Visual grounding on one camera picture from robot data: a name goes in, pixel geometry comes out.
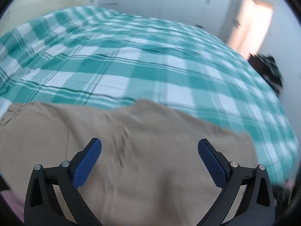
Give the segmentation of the dark wooden nightstand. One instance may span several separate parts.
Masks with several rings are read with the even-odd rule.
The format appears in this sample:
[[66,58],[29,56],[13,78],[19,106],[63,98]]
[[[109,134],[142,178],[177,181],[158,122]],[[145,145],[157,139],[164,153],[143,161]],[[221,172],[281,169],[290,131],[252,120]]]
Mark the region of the dark wooden nightstand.
[[256,55],[250,55],[248,63],[259,75],[264,75],[266,65]]

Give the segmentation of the khaki beige pants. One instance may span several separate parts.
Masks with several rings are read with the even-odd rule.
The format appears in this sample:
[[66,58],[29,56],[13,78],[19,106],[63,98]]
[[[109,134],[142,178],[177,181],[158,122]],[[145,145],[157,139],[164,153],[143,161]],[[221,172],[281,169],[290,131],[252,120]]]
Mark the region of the khaki beige pants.
[[206,138],[230,161],[258,164],[250,136],[150,101],[102,111],[38,102],[1,117],[1,172],[24,201],[36,164],[60,165],[92,138],[102,153],[79,189],[103,225],[196,225],[219,195],[198,155]]

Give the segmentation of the pile of dark clothes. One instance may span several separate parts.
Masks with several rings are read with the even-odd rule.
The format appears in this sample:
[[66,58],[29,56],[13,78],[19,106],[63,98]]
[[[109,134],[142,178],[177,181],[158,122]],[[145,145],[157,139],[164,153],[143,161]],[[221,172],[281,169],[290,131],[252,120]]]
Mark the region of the pile of dark clothes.
[[283,77],[273,56],[263,54],[256,55],[256,58],[263,63],[263,78],[273,89],[276,96],[279,96],[283,88]]

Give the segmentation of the white wardrobe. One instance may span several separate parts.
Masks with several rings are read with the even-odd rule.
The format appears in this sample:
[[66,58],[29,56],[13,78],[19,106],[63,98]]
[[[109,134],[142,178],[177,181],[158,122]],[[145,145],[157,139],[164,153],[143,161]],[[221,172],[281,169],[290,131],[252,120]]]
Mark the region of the white wardrobe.
[[176,21],[217,36],[235,3],[242,0],[99,0],[102,8],[121,13]]

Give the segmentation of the teal plaid bed cover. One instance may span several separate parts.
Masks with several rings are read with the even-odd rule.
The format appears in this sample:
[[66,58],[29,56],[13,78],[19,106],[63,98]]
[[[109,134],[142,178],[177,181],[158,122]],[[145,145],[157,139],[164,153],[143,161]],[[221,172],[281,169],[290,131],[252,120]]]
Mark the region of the teal plaid bed cover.
[[1,36],[1,113],[46,102],[103,110],[147,99],[250,134],[271,182],[299,145],[278,97],[237,52],[179,22],[93,6],[25,22]]

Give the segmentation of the cream padded headboard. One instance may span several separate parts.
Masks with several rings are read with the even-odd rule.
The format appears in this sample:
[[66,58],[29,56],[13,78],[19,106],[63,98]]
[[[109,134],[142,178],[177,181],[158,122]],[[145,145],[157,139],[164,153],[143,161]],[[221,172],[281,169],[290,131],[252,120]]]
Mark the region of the cream padded headboard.
[[90,0],[14,0],[1,18],[1,33],[57,10],[89,4]]

